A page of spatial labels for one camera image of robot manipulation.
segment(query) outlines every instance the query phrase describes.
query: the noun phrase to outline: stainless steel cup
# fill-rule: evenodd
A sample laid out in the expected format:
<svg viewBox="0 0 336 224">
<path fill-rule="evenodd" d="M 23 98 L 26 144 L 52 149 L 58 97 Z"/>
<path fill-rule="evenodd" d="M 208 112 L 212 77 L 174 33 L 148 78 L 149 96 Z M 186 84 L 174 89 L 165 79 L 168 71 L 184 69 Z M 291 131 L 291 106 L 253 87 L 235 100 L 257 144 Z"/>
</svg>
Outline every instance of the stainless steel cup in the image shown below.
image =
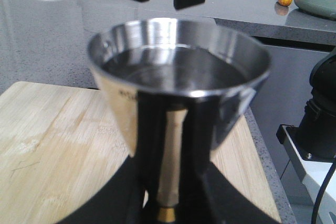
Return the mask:
<svg viewBox="0 0 336 224">
<path fill-rule="evenodd" d="M 90 68 L 136 158 L 150 199 L 180 202 L 269 75 L 256 40 L 172 18 L 128 22 L 96 35 Z"/>
</svg>

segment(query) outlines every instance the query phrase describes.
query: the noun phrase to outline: wooden cutting board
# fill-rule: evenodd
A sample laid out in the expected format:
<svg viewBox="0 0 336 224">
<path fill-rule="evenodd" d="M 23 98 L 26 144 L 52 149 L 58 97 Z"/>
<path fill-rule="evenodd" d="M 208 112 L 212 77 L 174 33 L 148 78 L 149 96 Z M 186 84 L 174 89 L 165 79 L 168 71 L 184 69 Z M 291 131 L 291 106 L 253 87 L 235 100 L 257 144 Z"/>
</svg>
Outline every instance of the wooden cutting board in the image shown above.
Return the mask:
<svg viewBox="0 0 336 224">
<path fill-rule="evenodd" d="M 127 156 L 100 91 L 17 82 L 0 96 L 0 223 L 54 223 L 93 196 Z M 214 163 L 280 221 L 246 120 Z"/>
</svg>

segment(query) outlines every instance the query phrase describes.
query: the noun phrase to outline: water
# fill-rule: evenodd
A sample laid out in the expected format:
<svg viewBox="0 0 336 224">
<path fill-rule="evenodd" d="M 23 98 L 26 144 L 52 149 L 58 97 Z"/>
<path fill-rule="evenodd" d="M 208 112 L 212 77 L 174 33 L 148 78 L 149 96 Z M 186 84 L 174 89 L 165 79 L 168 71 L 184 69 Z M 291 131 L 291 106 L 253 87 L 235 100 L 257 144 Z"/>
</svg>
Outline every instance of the water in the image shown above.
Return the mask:
<svg viewBox="0 0 336 224">
<path fill-rule="evenodd" d="M 161 91 L 222 89 L 247 78 L 204 49 L 136 48 L 112 57 L 103 66 L 111 75 Z"/>
</svg>

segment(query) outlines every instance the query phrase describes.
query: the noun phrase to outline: countertop edge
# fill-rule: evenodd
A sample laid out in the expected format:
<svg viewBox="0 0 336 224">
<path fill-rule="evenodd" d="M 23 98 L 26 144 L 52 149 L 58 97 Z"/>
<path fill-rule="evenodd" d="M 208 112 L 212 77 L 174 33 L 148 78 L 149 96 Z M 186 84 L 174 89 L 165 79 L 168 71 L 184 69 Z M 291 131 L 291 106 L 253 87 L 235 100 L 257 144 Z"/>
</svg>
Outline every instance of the countertop edge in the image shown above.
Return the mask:
<svg viewBox="0 0 336 224">
<path fill-rule="evenodd" d="M 274 164 L 267 150 L 252 110 L 248 108 L 244 113 L 244 116 L 260 157 L 262 167 L 265 171 L 266 178 L 278 208 L 282 224 L 297 224 L 294 213 L 289 205 L 288 198 L 275 170 Z"/>
<path fill-rule="evenodd" d="M 336 34 L 331 31 L 295 26 L 261 24 L 223 18 L 214 18 L 214 20 L 217 25 L 226 26 L 255 37 L 292 40 L 323 45 L 335 45 L 336 43 Z"/>
</svg>

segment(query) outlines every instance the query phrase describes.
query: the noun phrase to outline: gray countertop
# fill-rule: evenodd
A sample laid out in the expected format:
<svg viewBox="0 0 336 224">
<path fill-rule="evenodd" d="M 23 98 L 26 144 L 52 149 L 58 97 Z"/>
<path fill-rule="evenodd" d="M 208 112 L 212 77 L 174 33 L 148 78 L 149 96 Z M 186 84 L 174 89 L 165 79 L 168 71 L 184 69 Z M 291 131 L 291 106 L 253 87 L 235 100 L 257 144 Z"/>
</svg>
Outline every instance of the gray countertop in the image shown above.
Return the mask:
<svg viewBox="0 0 336 224">
<path fill-rule="evenodd" d="M 95 87 L 86 46 L 108 27 L 152 17 L 224 24 L 253 36 L 336 43 L 336 22 L 298 11 L 275 12 L 276 0 L 207 0 L 175 11 L 173 0 L 0 0 L 0 94 L 16 81 Z M 245 114 L 283 223 L 296 223 L 251 111 Z"/>
</svg>

